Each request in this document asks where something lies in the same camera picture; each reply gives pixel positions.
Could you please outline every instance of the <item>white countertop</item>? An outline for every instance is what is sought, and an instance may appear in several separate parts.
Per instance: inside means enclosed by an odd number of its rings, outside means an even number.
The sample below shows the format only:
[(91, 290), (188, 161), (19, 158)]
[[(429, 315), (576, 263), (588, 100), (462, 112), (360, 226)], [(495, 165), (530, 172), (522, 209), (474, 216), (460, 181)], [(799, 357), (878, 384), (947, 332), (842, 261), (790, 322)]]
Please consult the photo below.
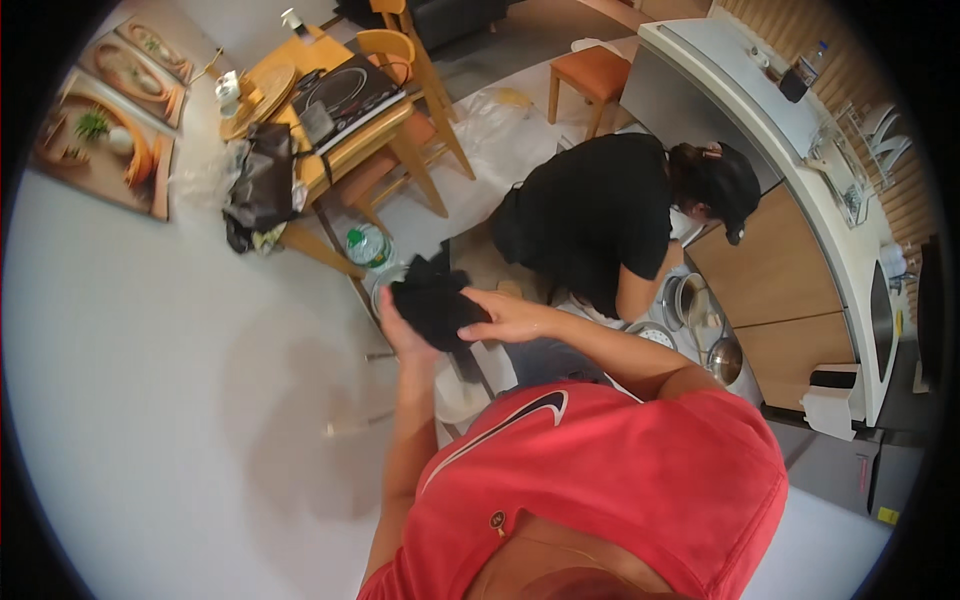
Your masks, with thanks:
[[(871, 200), (865, 225), (847, 227), (823, 177), (799, 163), (799, 158), (806, 156), (803, 145), (809, 146), (806, 136), (810, 128), (816, 131), (816, 119), (810, 112), (812, 105), (804, 102), (792, 105), (797, 110), (783, 107), (769, 93), (772, 90), (779, 95), (776, 86), (747, 55), (753, 44), (730, 23), (721, 19), (648, 23), (641, 25), (637, 33), (645, 47), (669, 60), (712, 96), (714, 102), (722, 105), (737, 126), (783, 172), (787, 186), (820, 239), (847, 313), (854, 352), (864, 375), (864, 385), (858, 386), (851, 398), (853, 417), (875, 425), (898, 342), (894, 340), (888, 372), (881, 376), (874, 350), (870, 291), (879, 248), (892, 242), (893, 235), (879, 201)], [(898, 309), (903, 309), (905, 315), (909, 313), (905, 294), (893, 300), (894, 314)]]

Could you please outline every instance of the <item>jeans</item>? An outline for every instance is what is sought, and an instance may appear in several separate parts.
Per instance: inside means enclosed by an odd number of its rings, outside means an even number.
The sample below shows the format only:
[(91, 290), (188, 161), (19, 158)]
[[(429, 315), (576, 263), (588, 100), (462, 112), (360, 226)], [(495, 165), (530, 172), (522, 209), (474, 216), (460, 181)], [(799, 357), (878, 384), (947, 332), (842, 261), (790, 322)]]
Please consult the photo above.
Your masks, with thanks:
[(563, 342), (538, 338), (519, 344), (504, 344), (503, 348), (514, 366), (516, 387), (500, 394), (567, 379), (613, 387), (596, 363)]

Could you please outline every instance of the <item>hand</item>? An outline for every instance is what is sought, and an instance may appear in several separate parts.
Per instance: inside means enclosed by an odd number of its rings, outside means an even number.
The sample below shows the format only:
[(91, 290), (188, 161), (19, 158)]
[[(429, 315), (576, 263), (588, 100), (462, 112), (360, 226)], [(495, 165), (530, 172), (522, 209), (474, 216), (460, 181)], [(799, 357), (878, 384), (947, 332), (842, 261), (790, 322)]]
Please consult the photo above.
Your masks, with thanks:
[(666, 271), (684, 264), (684, 247), (681, 246), (680, 240), (670, 240), (670, 244), (666, 247), (666, 258), (663, 264), (667, 267)]
[(440, 356), (440, 351), (427, 344), (426, 340), (403, 320), (394, 306), (394, 295), (389, 285), (380, 287), (379, 293), (380, 325), (400, 364), (432, 368)]
[(534, 304), (502, 292), (484, 292), (465, 287), (460, 293), (480, 304), (493, 318), (493, 323), (476, 323), (462, 328), (458, 335), (468, 342), (529, 342), (539, 337), (549, 337), (566, 314), (556, 308)]

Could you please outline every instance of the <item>red t-shirt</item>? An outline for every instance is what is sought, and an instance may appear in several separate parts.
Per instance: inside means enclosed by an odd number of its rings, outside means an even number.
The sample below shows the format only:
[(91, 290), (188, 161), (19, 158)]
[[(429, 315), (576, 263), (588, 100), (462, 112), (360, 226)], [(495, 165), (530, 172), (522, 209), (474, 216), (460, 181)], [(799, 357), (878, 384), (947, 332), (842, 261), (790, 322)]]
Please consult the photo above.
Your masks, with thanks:
[(678, 593), (738, 598), (787, 478), (758, 410), (721, 391), (639, 404), (575, 381), (498, 399), (423, 470), (394, 560), (359, 598), (460, 600), (520, 509), (610, 541)]

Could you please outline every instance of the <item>hair clip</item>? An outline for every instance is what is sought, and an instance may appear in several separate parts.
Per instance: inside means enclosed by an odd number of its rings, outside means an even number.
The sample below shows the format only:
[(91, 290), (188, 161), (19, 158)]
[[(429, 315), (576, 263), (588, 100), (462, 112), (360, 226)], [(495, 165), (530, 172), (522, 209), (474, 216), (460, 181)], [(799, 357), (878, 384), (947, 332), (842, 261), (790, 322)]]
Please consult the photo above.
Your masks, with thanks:
[(704, 158), (722, 158), (723, 146), (717, 142), (709, 142), (704, 148)]

